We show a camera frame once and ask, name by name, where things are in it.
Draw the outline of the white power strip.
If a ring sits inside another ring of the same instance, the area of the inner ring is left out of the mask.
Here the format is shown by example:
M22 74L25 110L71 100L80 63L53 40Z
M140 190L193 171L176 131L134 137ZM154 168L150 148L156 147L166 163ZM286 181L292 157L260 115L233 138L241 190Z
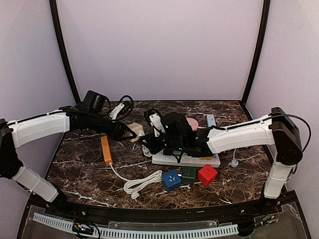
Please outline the white power strip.
M183 155L180 163L178 163L177 159L172 155L164 155L163 151L152 155L152 163L158 165L167 165L167 166L178 166L178 167L204 167L209 164L213 168L218 168L221 164L219 156L217 154L213 155L212 160L200 160L196 157Z

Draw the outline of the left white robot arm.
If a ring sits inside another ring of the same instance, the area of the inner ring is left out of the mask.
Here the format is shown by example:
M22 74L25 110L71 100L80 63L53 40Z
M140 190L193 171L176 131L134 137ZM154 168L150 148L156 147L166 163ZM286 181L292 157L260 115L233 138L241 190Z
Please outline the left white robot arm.
M16 182L49 204L61 204L66 201L65 194L24 163L18 151L26 145L37 142L43 146L49 138L80 129L105 134L115 141L128 140L137 136L118 119L109 119L99 113L82 111L71 106L27 119L12 121L1 119L0 176Z

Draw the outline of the beige cube socket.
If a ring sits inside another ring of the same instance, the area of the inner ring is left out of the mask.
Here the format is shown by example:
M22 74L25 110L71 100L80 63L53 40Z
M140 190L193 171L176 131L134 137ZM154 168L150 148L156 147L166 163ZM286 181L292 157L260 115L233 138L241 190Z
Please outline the beige cube socket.
M144 136L145 135L144 128L139 123L129 124L128 127L137 135L137 137L135 137L134 139L130 139L129 140L130 142L136 142L136 141L138 141L140 136Z

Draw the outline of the dark green cube socket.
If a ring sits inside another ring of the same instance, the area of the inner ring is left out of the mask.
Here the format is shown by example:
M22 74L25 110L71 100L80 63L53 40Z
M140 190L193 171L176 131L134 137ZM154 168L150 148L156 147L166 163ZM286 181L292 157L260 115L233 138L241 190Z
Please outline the dark green cube socket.
M197 170L195 167L182 167L182 185L193 185L196 181Z

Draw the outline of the red cube socket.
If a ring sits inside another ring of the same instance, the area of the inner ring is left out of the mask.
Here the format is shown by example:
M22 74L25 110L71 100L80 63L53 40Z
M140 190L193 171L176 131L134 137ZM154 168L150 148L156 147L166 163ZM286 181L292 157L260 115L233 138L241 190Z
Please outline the red cube socket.
M197 173L197 179L205 187L210 185L217 177L218 172L209 164L201 168Z

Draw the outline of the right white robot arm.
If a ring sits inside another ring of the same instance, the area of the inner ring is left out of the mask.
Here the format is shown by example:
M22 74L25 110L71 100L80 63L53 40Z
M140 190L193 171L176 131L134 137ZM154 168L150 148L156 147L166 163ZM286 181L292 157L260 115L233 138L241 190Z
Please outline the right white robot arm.
M308 143L302 145L301 134L294 120L302 121L312 136L309 123L300 116L284 112L280 107L260 118L229 126L207 126L193 130L182 113L161 115L156 109L144 113L152 133L142 136L140 144L154 157L170 157L181 163L184 156L210 157L242 148L260 148L271 164L263 186L263 196L277 199L289 177L295 173Z

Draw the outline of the blue cube socket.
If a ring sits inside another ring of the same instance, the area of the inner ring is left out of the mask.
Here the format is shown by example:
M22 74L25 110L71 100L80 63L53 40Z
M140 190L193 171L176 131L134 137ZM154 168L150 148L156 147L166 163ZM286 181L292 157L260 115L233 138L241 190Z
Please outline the blue cube socket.
M175 170L172 170L162 175L162 183L165 190L170 192L180 187L181 178Z

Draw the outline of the yellow cube socket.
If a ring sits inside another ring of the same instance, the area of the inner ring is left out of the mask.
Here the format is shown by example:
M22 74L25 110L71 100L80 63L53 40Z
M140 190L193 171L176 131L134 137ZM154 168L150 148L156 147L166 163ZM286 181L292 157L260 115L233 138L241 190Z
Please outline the yellow cube socket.
M213 159L213 155L200 157L199 159L200 159L200 160L212 160L212 159Z

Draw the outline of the orange power strip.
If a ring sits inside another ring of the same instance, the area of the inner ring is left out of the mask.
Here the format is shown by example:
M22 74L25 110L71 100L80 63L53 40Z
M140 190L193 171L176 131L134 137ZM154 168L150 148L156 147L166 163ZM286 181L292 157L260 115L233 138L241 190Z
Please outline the orange power strip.
M110 165L113 164L113 159L112 159L112 153L111 153L109 140L107 136L101 137L101 146L102 146L104 162L107 165L107 167L110 167Z

